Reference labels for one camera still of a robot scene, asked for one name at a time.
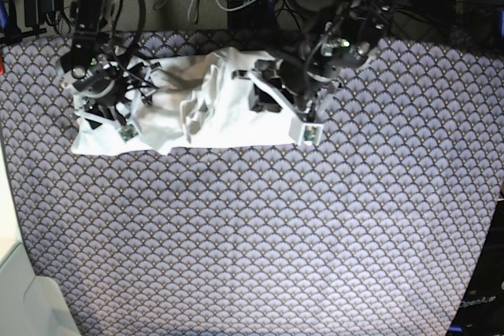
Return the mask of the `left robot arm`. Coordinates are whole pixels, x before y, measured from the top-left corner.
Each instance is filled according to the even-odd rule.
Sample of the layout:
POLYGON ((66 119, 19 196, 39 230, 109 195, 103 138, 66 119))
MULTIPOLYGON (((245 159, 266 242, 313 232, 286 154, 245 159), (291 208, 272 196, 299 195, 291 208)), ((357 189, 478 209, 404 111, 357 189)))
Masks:
POLYGON ((250 111, 285 112, 291 117, 289 134, 295 142, 319 142, 321 117, 341 87, 341 71, 362 70, 376 56, 398 1, 334 0, 310 11, 302 40, 291 47, 269 46, 271 60, 234 72, 234 78, 253 84, 250 111))

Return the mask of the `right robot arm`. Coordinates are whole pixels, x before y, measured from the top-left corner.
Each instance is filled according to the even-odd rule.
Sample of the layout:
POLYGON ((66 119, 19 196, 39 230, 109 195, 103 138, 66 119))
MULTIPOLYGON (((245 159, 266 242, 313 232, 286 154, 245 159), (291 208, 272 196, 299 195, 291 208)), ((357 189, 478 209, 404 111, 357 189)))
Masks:
POLYGON ((122 142, 140 136, 134 108, 155 93, 152 75, 161 68, 136 56, 146 23, 146 2, 137 2, 137 28, 125 46, 117 36, 124 0, 74 1, 72 43, 57 67, 79 120, 91 130, 111 127, 122 142))

